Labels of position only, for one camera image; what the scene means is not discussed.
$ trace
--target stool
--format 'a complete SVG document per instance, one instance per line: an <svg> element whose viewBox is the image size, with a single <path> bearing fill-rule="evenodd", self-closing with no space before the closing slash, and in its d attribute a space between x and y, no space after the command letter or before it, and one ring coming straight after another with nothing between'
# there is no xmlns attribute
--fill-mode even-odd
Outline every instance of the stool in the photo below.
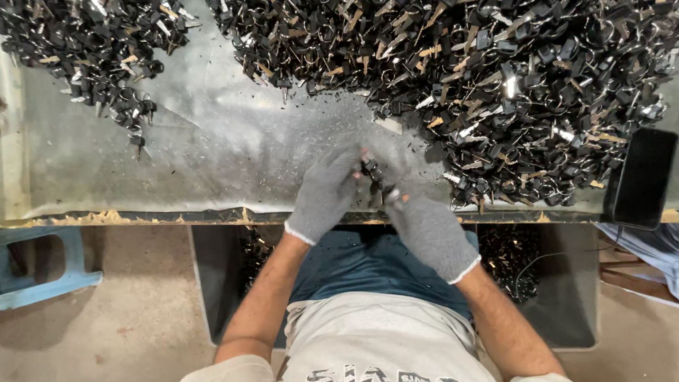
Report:
<svg viewBox="0 0 679 382"><path fill-rule="evenodd" d="M32 277L16 277L10 270L7 244L56 235L64 244L64 274L55 281L35 285ZM98 285L102 271L85 272L80 227L35 227L0 230L0 311L23 307L76 289Z"/></svg>

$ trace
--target concrete floor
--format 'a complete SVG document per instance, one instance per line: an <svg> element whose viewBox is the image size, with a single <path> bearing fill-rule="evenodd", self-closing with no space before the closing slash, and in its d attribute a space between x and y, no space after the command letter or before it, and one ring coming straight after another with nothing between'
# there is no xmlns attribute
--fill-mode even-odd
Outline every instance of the concrete floor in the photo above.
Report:
<svg viewBox="0 0 679 382"><path fill-rule="evenodd" d="M0 381L178 381L209 364L186 227L83 234L103 282L0 312Z"/></svg>
<svg viewBox="0 0 679 382"><path fill-rule="evenodd" d="M211 363L185 226L84 228L104 281L0 312L0 381L178 381ZM601 286L600 346L573 381L679 381L679 309Z"/></svg>

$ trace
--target hand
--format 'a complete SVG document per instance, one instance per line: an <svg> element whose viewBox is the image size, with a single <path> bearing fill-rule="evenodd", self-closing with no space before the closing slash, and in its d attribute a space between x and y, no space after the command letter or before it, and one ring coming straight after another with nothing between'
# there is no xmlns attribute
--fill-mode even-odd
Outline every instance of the hand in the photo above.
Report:
<svg viewBox="0 0 679 382"><path fill-rule="evenodd" d="M362 155L357 145L339 146L306 171L286 232L316 245L340 222L356 193Z"/></svg>
<svg viewBox="0 0 679 382"><path fill-rule="evenodd" d="M481 261L446 204L405 194L388 198L385 210L403 244L449 284L460 281Z"/></svg>

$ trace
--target black phone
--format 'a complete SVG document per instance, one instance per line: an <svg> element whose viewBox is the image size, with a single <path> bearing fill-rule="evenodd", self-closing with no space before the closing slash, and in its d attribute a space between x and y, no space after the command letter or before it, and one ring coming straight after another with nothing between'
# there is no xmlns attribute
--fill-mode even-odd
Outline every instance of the black phone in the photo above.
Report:
<svg viewBox="0 0 679 382"><path fill-rule="evenodd" d="M660 225L676 144L675 133L653 128L634 132L622 171L608 184L606 215L613 223L647 230Z"/></svg>

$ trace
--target heap of black keys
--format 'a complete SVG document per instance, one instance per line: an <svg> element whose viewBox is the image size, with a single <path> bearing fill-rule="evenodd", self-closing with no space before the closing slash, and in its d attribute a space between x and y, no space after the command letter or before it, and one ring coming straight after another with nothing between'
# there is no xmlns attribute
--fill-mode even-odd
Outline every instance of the heap of black keys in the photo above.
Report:
<svg viewBox="0 0 679 382"><path fill-rule="evenodd" d="M142 117L153 124L155 103L128 83L153 78L163 64L153 48L168 54L200 25L177 0L0 0L2 50L15 65L42 67L63 79L73 102L96 107L129 131L130 142L144 146Z"/></svg>
<svg viewBox="0 0 679 382"><path fill-rule="evenodd" d="M345 88L381 118L418 111L453 203L570 206L661 118L672 0L208 0L257 82Z"/></svg>
<svg viewBox="0 0 679 382"><path fill-rule="evenodd" d="M481 264L495 284L517 305L537 296L539 272L535 266L528 265L540 256L538 227L479 224L478 235Z"/></svg>
<svg viewBox="0 0 679 382"><path fill-rule="evenodd" d="M264 267L266 260L274 251L273 247L268 247L266 242L261 238L257 227L249 227L249 235L240 239L240 250L243 252L243 264L240 268L240 274L243 276L243 284L241 292L247 293L252 288L257 275Z"/></svg>

